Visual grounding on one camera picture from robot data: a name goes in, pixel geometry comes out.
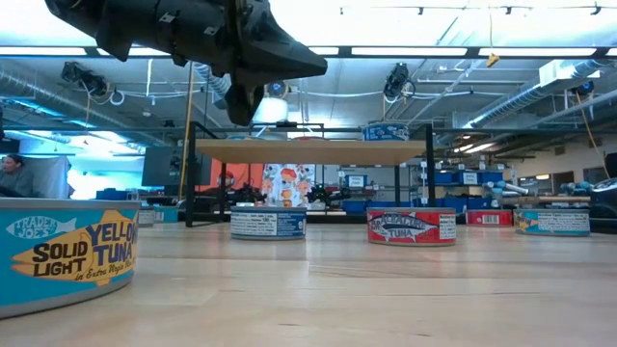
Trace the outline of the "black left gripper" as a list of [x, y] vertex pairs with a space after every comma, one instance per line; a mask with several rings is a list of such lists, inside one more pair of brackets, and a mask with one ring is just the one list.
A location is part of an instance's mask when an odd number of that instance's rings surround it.
[[[249, 56], [238, 62], [239, 21], [242, 50]], [[211, 66], [215, 75], [230, 76], [225, 99], [236, 125], [251, 123], [267, 84], [320, 76], [328, 69], [323, 57], [279, 25], [269, 0], [155, 0], [153, 24], [154, 47], [177, 65], [196, 61]]]

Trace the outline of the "rack with blue bins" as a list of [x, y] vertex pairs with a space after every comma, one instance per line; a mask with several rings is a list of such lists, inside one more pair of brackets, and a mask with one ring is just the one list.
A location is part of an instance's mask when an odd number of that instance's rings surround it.
[[[435, 206], [453, 208], [457, 215], [468, 210], [495, 209], [492, 189], [503, 179], [503, 170], [468, 168], [464, 163], [435, 163]], [[412, 207], [429, 207], [428, 166], [425, 160], [409, 168], [409, 198]]]

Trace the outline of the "yellowish vertical pole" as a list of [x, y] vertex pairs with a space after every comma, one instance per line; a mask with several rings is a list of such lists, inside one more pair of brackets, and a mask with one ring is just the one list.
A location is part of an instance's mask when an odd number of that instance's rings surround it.
[[189, 143], [189, 135], [190, 135], [190, 122], [192, 118], [192, 104], [193, 104], [193, 89], [194, 89], [194, 62], [190, 62], [189, 64], [189, 79], [188, 79], [188, 89], [187, 89], [187, 102], [186, 102], [186, 113], [185, 113], [185, 131], [183, 138], [183, 149], [182, 149], [182, 157], [181, 157], [181, 167], [180, 167], [180, 179], [178, 185], [178, 201], [182, 200], [184, 197], [184, 183], [186, 178], [186, 167], [187, 167], [187, 153], [188, 153], [188, 143]]

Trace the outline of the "large silver ceiling duct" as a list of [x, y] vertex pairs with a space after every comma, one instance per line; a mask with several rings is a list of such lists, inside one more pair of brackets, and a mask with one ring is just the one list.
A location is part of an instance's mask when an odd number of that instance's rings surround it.
[[[588, 59], [595, 60], [603, 64], [604, 66], [599, 72], [604, 70], [611, 70], [616, 68], [617, 60], [610, 59]], [[579, 62], [583, 60], [565, 60]], [[523, 84], [520, 88], [512, 93], [507, 94], [493, 101], [487, 106], [479, 109], [478, 111], [459, 113], [453, 117], [452, 127], [455, 129], [476, 129], [482, 128], [485, 125], [492, 123], [498, 119], [515, 114], [521, 111], [523, 108], [532, 105], [536, 102], [545, 99], [546, 97], [557, 93], [563, 92], [566, 89], [577, 87], [583, 82], [590, 81], [592, 78], [574, 79], [565, 81], [556, 81], [545, 87], [539, 86], [539, 73], [538, 76], [531, 81]]]

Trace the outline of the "grey ceiling duct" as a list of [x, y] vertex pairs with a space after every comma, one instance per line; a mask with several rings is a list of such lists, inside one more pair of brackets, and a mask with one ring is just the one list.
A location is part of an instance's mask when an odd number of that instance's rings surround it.
[[37, 105], [69, 116], [81, 114], [85, 118], [87, 111], [90, 111], [90, 118], [95, 120], [104, 120], [119, 128], [136, 128], [112, 112], [105, 111], [102, 106], [95, 106], [93, 102], [87, 106], [85, 95], [69, 96], [68, 92], [52, 87], [45, 78], [38, 77], [34, 72], [15, 69], [8, 63], [0, 63], [0, 87], [7, 88], [11, 96], [32, 96]]

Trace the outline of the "silver flexible ceiling duct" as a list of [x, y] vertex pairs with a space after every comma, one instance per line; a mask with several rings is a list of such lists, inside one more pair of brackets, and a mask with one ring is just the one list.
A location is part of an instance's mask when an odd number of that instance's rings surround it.
[[205, 83], [220, 98], [224, 98], [231, 87], [231, 83], [228, 77], [217, 77], [213, 73], [211, 66], [194, 62], [194, 69], [196, 74], [201, 77]]

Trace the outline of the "floral poster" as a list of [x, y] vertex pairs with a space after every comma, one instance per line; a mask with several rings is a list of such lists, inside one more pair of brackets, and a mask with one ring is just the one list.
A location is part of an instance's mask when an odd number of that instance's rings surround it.
[[309, 164], [265, 164], [260, 193], [274, 207], [307, 207], [307, 193], [315, 183], [315, 166]]

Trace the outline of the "black domed object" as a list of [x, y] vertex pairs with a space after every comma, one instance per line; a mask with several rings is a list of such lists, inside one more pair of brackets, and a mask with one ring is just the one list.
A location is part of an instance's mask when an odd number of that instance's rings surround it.
[[595, 184], [591, 191], [591, 201], [596, 206], [607, 206], [617, 209], [617, 152], [605, 157], [609, 179]]

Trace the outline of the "dark computer monitor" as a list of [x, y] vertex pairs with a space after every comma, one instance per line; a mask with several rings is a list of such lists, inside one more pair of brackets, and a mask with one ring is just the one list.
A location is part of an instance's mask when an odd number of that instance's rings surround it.
[[[148, 147], [144, 157], [142, 185], [146, 187], [171, 186], [180, 183], [181, 147]], [[209, 185], [211, 178], [211, 158], [196, 154], [197, 185]]]

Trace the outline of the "wooden shelf black frame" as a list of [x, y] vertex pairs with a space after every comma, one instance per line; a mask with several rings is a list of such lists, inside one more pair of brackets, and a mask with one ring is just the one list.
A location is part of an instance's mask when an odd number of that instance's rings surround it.
[[226, 164], [316, 164], [316, 165], [385, 165], [393, 166], [395, 204], [400, 204], [400, 165], [423, 154], [428, 166], [429, 205], [435, 206], [435, 153], [433, 127], [425, 127], [423, 141], [232, 141], [223, 140], [205, 126], [190, 122], [186, 178], [185, 225], [195, 225], [195, 196], [197, 167], [194, 155], [204, 154], [223, 164], [221, 194], [219, 196], [220, 222], [225, 217]]

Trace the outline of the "grey cloth cover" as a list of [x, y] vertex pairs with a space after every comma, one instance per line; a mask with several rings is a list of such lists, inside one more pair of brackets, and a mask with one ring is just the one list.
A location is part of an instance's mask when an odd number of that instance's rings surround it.
[[23, 157], [25, 168], [34, 175], [37, 196], [28, 199], [67, 200], [73, 190], [68, 183], [71, 164], [65, 156], [51, 158]]

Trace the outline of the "background wooden bench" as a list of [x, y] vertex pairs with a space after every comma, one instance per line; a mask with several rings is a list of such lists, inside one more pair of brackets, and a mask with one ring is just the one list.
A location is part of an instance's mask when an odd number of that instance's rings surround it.
[[501, 204], [542, 204], [542, 203], [554, 203], [554, 202], [590, 202], [592, 199], [587, 196], [520, 196], [520, 197], [506, 197], [501, 198], [499, 201]]

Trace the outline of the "orange panel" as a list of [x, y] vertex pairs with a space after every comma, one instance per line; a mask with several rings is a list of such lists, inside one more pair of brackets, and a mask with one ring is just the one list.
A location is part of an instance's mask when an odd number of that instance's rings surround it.
[[[206, 190], [214, 189], [215, 196], [218, 196], [220, 180], [222, 178], [223, 164], [218, 160], [213, 160], [210, 171], [210, 182], [205, 187]], [[239, 195], [238, 191], [246, 186], [251, 186], [259, 192], [263, 180], [263, 164], [226, 164], [226, 191], [229, 201], [233, 201]]]

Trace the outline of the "overhead light bar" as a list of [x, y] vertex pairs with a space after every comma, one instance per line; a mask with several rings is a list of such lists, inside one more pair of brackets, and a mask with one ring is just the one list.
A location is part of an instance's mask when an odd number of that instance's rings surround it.
[[[482, 47], [482, 46], [310, 46], [326, 58], [408, 58], [408, 59], [617, 59], [617, 46], [573, 47]], [[111, 58], [94, 46], [1, 46], [0, 57], [89, 57]]]

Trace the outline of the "white duct box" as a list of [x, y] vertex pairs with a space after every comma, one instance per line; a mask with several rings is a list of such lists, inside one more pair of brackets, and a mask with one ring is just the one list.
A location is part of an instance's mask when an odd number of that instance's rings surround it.
[[603, 66], [595, 60], [579, 62], [553, 60], [539, 68], [539, 86], [545, 87], [556, 81], [596, 78], [600, 76], [599, 70]]

